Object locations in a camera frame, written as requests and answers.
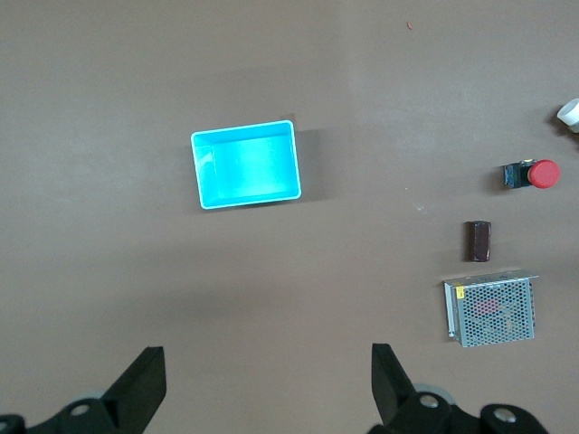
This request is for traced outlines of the blue plastic box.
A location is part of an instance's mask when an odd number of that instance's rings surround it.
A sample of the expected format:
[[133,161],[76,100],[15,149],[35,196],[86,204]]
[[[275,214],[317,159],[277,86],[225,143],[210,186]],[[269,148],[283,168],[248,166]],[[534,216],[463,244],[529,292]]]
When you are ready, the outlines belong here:
[[196,131],[191,147],[204,210],[292,201],[302,195],[294,125],[287,119]]

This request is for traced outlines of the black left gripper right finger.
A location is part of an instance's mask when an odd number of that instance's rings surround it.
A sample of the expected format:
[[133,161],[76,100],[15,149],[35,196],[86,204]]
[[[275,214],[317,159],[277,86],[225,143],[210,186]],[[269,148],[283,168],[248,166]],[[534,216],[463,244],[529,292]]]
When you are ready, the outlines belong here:
[[389,344],[372,346],[371,377],[382,422],[368,434],[549,434],[517,406],[488,404],[473,416],[436,392],[416,391]]

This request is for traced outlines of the red mushroom push button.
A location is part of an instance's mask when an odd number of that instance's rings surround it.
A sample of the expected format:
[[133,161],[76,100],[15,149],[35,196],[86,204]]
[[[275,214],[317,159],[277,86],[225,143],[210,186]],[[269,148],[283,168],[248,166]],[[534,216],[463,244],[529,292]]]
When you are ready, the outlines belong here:
[[558,183],[560,175],[559,165],[549,159],[527,159],[503,166],[503,182],[510,189],[549,189]]

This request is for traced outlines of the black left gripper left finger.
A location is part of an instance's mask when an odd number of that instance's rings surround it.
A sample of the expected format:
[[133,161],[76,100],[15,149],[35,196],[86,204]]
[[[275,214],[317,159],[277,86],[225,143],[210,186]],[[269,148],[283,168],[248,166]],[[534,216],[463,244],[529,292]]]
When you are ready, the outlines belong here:
[[0,434],[144,434],[165,397],[164,348],[147,347],[101,397],[77,400],[32,427],[20,415],[0,415]]

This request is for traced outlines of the metal mesh power supply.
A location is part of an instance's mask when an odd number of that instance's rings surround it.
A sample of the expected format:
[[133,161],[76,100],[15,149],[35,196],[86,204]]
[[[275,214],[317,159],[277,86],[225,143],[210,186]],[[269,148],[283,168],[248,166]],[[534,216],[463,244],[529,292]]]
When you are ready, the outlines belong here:
[[449,338],[465,348],[534,338],[536,278],[510,270],[443,281]]

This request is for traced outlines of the dark brown rectangular block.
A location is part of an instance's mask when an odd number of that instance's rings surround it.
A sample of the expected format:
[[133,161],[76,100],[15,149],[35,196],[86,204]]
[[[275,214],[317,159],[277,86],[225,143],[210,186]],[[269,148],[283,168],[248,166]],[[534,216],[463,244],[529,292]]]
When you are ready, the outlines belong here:
[[464,223],[466,241],[464,259],[469,262],[489,262],[492,226],[487,221]]

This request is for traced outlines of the white-capped metal valve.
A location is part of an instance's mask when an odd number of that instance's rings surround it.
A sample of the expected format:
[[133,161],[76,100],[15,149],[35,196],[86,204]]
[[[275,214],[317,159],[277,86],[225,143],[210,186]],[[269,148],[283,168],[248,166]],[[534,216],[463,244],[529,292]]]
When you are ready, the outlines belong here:
[[557,111],[556,117],[574,134],[579,134],[579,98],[564,104]]

